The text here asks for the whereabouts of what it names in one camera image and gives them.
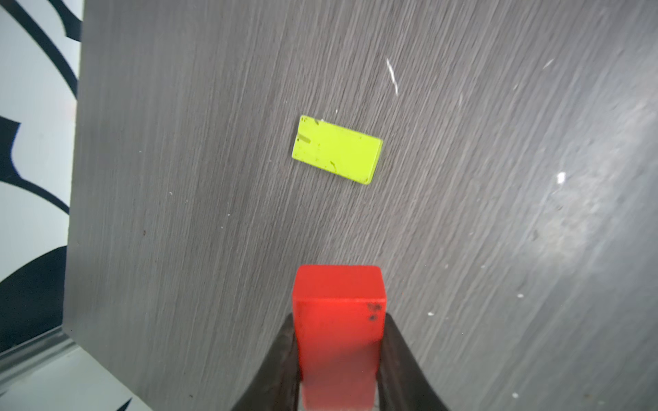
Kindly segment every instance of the scratch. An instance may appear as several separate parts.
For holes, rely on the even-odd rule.
[[[393,73],[393,66],[388,59],[386,59],[386,66],[388,67],[388,72],[391,74],[391,81],[395,86],[395,95],[397,95],[397,81],[395,80],[395,73]]]

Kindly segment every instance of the red block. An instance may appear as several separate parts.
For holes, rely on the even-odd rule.
[[[369,410],[386,290],[375,266],[302,266],[292,292],[307,410]]]

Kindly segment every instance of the black pattern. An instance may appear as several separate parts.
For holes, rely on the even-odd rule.
[[[62,325],[66,246],[0,282],[0,352]]]
[[[126,404],[123,404],[121,407],[119,407],[117,411],[126,411],[128,409],[128,406],[130,405],[130,401],[132,401],[132,399],[126,401]]]
[[[71,13],[71,10],[66,7],[62,0],[48,0],[50,4],[55,8],[59,18],[64,24],[64,33],[70,39],[80,41],[80,28],[82,27],[82,22],[75,14]]]
[[[23,29],[32,37],[34,41],[41,47],[41,50],[48,56],[51,62],[55,65],[59,74],[62,75],[68,88],[71,89],[73,95],[78,94],[78,79],[71,70],[71,67],[59,52],[52,40],[46,35],[45,32],[39,27],[32,17],[16,2],[16,0],[0,0],[0,6],[16,20]]]
[[[58,199],[48,190],[30,181],[24,180],[20,174],[18,174],[18,171],[16,171],[16,167],[14,167],[11,160],[11,148],[14,145],[16,133],[18,133],[18,127],[20,127],[20,123],[0,116],[0,181],[15,185],[16,187],[20,187],[30,193],[36,194],[68,214],[68,206],[63,201]]]

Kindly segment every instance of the yellow block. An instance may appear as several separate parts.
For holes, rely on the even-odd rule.
[[[357,183],[370,184],[383,143],[378,138],[302,116],[292,158]]]

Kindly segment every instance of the table surface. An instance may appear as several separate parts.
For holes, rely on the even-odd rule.
[[[658,410],[657,113],[652,1],[87,0],[65,330],[226,410],[300,265],[374,264],[453,410]],[[374,181],[292,160],[302,114]]]

